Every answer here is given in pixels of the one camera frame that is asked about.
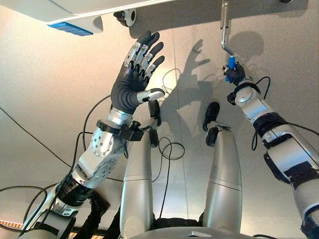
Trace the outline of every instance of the black joint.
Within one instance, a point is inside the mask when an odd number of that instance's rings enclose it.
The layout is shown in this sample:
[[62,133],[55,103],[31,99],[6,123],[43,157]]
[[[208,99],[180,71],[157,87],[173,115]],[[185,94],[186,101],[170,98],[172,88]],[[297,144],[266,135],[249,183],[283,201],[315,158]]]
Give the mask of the black joint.
[[139,129],[140,126],[141,126],[141,123],[136,121],[136,120],[134,120],[134,121],[132,121],[131,129],[133,131],[139,131],[140,130]]
[[205,113],[205,121],[203,124],[203,130],[207,131],[207,125],[211,123],[212,121],[216,121],[218,113],[219,113],[220,105],[217,102],[212,102],[207,107],[206,113]]
[[157,126],[161,125],[161,118],[160,118],[160,105],[157,100],[149,101],[149,111],[151,118],[155,118],[158,120]]
[[267,141],[263,140],[263,144],[264,144],[266,149],[270,149],[271,147],[274,147],[282,142],[285,142],[289,138],[292,138],[291,134],[284,134],[284,135],[281,135],[278,138],[274,139],[271,142],[267,142]]
[[246,82],[246,83],[243,83],[243,84],[237,86],[235,88],[234,92],[230,93],[227,96],[227,101],[229,103],[231,103],[233,106],[236,105],[235,99],[236,99],[237,92],[240,91],[242,88],[245,88],[245,87],[251,87],[251,88],[255,89],[260,94],[260,90],[259,90],[258,86],[256,86],[256,84],[251,83],[251,82]]
[[102,119],[98,120],[96,122],[96,126],[103,132],[109,132],[112,134],[119,134],[120,133],[120,129],[118,128],[113,128],[108,126]]
[[317,210],[319,210],[319,205],[316,205],[312,207],[311,209],[309,209],[305,215],[303,224],[301,225],[301,231],[309,239],[318,239],[319,237],[319,225],[310,216],[311,213]]
[[69,175],[57,187],[57,197],[65,204],[78,207],[91,195],[93,189],[87,188],[79,184],[73,177]]
[[297,189],[301,184],[313,179],[318,179],[319,174],[312,168],[308,162],[300,163],[290,169],[285,174],[290,178],[294,189]]
[[149,134],[150,134],[151,145],[153,145],[154,147],[157,147],[160,143],[158,131],[156,129],[151,128],[149,130]]
[[276,112],[267,113],[255,120],[253,127],[260,137],[264,136],[269,130],[286,124],[287,122]]
[[264,160],[265,160],[267,166],[272,171],[272,173],[275,176],[275,178],[277,178],[279,181],[282,181],[284,183],[287,183],[287,184],[290,183],[289,180],[283,175],[283,173],[275,165],[275,163],[273,162],[273,160],[271,159],[271,157],[269,156],[268,153],[264,154]]
[[141,141],[144,132],[139,129],[141,126],[140,122],[132,121],[131,127],[127,125],[122,126],[120,137],[124,138],[127,141]]
[[217,135],[218,135],[218,128],[217,127],[213,127],[210,128],[208,133],[207,133],[207,137],[206,137],[206,144],[207,146],[213,146],[217,140]]

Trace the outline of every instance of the robotic hand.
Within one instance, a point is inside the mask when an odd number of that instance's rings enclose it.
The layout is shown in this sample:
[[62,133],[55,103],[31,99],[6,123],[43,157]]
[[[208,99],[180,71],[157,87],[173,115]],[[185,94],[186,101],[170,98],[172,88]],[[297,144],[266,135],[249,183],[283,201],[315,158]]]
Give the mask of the robotic hand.
[[302,218],[301,230],[309,239],[319,235],[319,154],[290,123],[279,116],[260,96],[260,90],[245,78],[243,67],[223,66],[236,88],[227,100],[241,107],[267,152],[264,159],[274,176],[293,189]]
[[153,72],[164,61],[164,56],[161,56],[150,65],[164,46],[160,42],[149,51],[159,37],[158,32],[151,35],[147,31],[131,47],[111,91],[113,109],[132,115],[138,105],[165,95],[159,88],[145,91]]
[[75,223],[75,215],[101,181],[127,155],[127,141],[139,141],[143,132],[132,122],[138,105],[164,96],[162,89],[145,91],[155,69],[164,61],[151,61],[163,48],[158,32],[145,32],[131,47],[111,91],[112,109],[106,120],[99,120],[88,149],[66,177],[54,187],[46,201],[24,222],[21,239],[65,238]]
[[233,83],[235,86],[238,86],[238,84],[246,77],[244,68],[238,62],[235,64],[235,69],[223,66],[223,70],[229,83]]

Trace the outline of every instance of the robot finger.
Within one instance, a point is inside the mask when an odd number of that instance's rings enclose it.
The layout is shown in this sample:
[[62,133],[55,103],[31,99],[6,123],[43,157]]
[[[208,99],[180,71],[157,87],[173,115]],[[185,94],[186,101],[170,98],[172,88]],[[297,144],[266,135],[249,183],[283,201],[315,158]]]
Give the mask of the robot finger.
[[137,93],[137,99],[140,104],[148,101],[154,101],[162,98],[165,92],[160,88],[150,89],[148,91],[142,91]]
[[151,39],[151,32],[146,31],[144,34],[142,34],[137,41],[134,43],[134,45],[129,50],[128,54],[126,55],[124,59],[124,66],[128,67],[129,63],[133,62],[135,63],[136,57],[143,45],[147,45]]
[[145,74],[150,62],[153,60],[153,58],[156,56],[156,54],[163,49],[163,47],[164,47],[164,43],[160,42],[155,47],[153,47],[153,49],[144,57],[144,59],[141,63],[141,67],[140,67],[140,74],[141,75]]
[[135,60],[135,65],[140,65],[143,61],[143,58],[147,54],[148,50],[151,48],[151,46],[158,41],[160,38],[160,35],[158,32],[155,32],[152,36],[149,38],[149,42],[144,44],[141,49],[139,50],[136,60]]
[[156,68],[165,60],[164,56],[160,56],[158,59],[156,59],[153,64],[151,64],[144,75],[144,81],[148,82],[152,76],[152,74],[154,73],[154,71],[156,70]]

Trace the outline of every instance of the robot forearm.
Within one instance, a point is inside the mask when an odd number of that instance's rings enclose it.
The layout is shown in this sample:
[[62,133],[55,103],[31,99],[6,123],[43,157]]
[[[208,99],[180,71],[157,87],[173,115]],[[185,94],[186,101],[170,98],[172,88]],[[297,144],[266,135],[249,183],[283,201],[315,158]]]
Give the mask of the robot forearm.
[[267,149],[264,159],[274,176],[291,184],[308,238],[319,230],[319,155],[288,122],[260,99],[258,87],[244,79],[227,97],[243,110]]

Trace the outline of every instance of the black strap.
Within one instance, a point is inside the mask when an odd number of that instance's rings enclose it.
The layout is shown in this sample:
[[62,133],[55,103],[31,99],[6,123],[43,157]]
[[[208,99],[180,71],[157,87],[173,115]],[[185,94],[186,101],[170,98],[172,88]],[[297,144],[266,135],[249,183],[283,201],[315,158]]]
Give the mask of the black strap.
[[256,84],[251,83],[251,82],[246,82],[246,83],[243,83],[243,84],[240,84],[239,86],[237,86],[235,88],[234,92],[230,93],[227,96],[227,101],[229,103],[231,103],[233,106],[236,105],[235,98],[236,98],[237,92],[240,91],[242,88],[245,88],[245,87],[251,87],[251,88],[255,89],[260,94],[260,90],[259,90],[258,86],[256,86]]

